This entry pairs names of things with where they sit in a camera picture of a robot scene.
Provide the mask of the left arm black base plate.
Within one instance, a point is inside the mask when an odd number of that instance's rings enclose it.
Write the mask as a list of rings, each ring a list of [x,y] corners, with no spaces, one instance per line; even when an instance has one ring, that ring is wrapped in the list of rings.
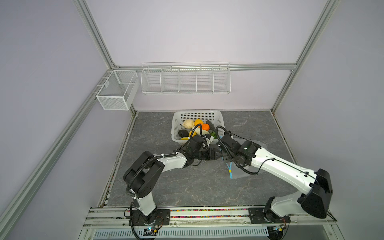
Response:
[[[171,220],[170,209],[155,209],[149,216],[145,216],[140,210],[132,211],[132,223],[134,226],[163,225],[168,226]]]

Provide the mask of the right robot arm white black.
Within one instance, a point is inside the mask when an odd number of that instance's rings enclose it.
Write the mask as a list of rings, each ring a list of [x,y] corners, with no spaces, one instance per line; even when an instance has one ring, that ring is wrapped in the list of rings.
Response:
[[[290,163],[252,141],[242,144],[231,135],[219,139],[223,152],[240,168],[252,166],[258,171],[268,172],[297,189],[283,197],[271,197],[263,209],[263,217],[269,223],[292,214],[307,213],[325,219],[333,195],[330,174],[323,170],[305,169]]]

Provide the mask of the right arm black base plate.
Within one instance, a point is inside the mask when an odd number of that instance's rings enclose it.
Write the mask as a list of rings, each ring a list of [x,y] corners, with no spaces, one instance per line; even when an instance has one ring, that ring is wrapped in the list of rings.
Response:
[[[289,216],[279,217],[271,210],[265,210],[264,208],[248,208],[249,218],[252,224],[288,224],[291,222]]]

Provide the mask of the small yellow lemon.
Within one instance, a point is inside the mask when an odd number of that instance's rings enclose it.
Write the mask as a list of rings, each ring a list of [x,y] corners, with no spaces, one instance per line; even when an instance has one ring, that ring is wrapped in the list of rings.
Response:
[[[196,136],[197,135],[197,132],[189,132],[189,137],[191,138],[191,137],[194,137],[194,136]]]

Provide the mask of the white perforated plastic basket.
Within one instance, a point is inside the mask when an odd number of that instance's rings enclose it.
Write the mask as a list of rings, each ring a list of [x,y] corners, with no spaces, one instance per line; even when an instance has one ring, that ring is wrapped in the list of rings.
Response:
[[[180,146],[183,145],[186,141],[182,141],[178,136],[179,130],[187,130],[191,132],[192,129],[185,129],[182,124],[185,120],[191,119],[193,121],[200,119],[206,124],[206,121],[211,121],[215,127],[217,126],[225,126],[223,115],[220,111],[217,110],[194,110],[194,111],[178,111],[174,113],[173,121],[172,121],[172,131],[171,137],[172,140],[178,143]]]

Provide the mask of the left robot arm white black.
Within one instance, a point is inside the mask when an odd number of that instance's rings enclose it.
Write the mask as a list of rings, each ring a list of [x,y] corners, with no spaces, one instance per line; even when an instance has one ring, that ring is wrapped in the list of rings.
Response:
[[[127,185],[126,194],[132,198],[139,221],[145,225],[153,224],[158,217],[158,207],[154,201],[152,190],[162,173],[197,167],[194,161],[215,161],[222,157],[217,144],[212,144],[213,138],[194,136],[170,154],[155,155],[149,151],[143,152],[125,172],[123,180]]]

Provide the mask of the beige round potato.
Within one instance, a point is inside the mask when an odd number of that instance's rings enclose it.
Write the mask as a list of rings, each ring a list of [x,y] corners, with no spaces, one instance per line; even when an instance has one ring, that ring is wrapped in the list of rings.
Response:
[[[195,122],[191,119],[187,119],[183,122],[182,126],[185,129],[192,129],[195,126]]]

